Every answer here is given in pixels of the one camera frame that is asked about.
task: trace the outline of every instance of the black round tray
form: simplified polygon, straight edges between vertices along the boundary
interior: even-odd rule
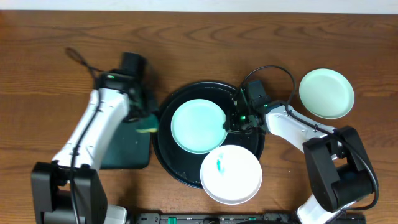
[[[224,113],[235,109],[231,99],[236,88],[218,82],[200,82],[183,87],[173,93],[160,107],[159,131],[152,134],[154,150],[163,168],[174,178],[191,187],[201,189],[200,166],[206,154],[193,154],[183,150],[174,141],[171,133],[171,120],[174,112],[183,103],[204,99],[216,103]],[[228,133],[224,145],[234,144],[250,150],[258,159],[264,148],[264,135],[257,132],[251,134]]]

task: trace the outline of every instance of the white wall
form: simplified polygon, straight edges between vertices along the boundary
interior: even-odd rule
[[[0,9],[398,14],[398,0],[0,0]]]

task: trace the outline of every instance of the white plate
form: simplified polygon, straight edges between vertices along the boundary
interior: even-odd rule
[[[253,198],[260,189],[261,165],[253,153],[241,146],[221,146],[203,160],[200,181],[212,199],[238,205]]]
[[[224,111],[217,104],[203,99],[190,100],[175,111],[172,136],[187,152],[208,153],[224,142],[225,119]]]
[[[316,69],[306,74],[300,84],[300,99],[311,113],[326,119],[346,115],[354,105],[354,90],[340,73]]]

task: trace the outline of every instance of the light green plate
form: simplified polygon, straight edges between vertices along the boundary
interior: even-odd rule
[[[220,146],[227,132],[224,111],[215,103],[196,99],[185,102],[174,113],[171,131],[174,141],[187,152],[208,153]]]
[[[346,115],[354,105],[354,90],[340,73],[316,69],[306,74],[300,84],[300,99],[311,113],[326,119]]]

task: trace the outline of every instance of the wood grain surface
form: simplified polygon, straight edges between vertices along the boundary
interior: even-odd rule
[[[292,105],[323,124],[358,130],[381,189],[377,206],[365,212],[368,223],[397,223],[397,37],[398,16],[0,12],[0,223],[34,222],[30,172],[62,148],[88,103],[91,78],[65,56],[67,46],[104,70],[117,67],[122,52],[142,54],[154,69],[150,81],[159,102],[200,80],[237,86],[261,65],[288,68],[298,81],[316,68],[341,72],[355,91],[348,115],[316,118],[298,92]],[[277,70],[256,78],[273,99],[287,99],[292,89]],[[109,203],[135,212],[291,211],[310,196],[304,156],[283,139],[266,136],[261,166],[260,191],[237,206],[177,182],[154,154],[143,170],[102,170],[100,177]]]

